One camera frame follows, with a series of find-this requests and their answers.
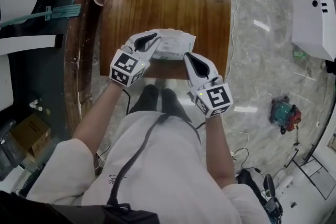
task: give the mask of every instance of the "black and white marker cube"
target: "black and white marker cube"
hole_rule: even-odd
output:
[[[227,83],[196,92],[194,103],[207,118],[220,115],[233,104],[233,98]]]
[[[110,66],[110,79],[129,87],[141,78],[148,66],[149,63],[118,49]]]

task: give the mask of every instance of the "cardboard box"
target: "cardboard box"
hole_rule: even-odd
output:
[[[48,124],[41,120],[37,115],[32,114],[10,133],[32,161],[50,141],[51,130]]]

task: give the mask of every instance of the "black pants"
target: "black pants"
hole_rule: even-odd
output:
[[[185,121],[191,122],[187,114],[185,113],[182,105],[177,99],[175,92],[171,89],[164,89],[161,92],[162,96],[162,113],[166,113],[170,116],[177,116]],[[138,101],[132,107],[129,114],[137,111],[156,111],[156,105],[158,104],[159,89],[154,85],[147,85]]]

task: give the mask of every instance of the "wooden table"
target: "wooden table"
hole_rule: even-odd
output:
[[[225,75],[231,0],[105,0],[100,74],[108,75],[118,48],[136,33],[174,28],[196,36],[193,52],[212,60]],[[146,77],[186,79],[183,61],[151,60]]]

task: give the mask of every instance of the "white sleeve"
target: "white sleeve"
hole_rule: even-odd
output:
[[[245,184],[232,184],[223,188],[240,215],[243,224],[270,224],[270,220],[253,190]]]
[[[78,139],[59,143],[27,199],[56,205],[73,205],[95,180],[93,155]]]

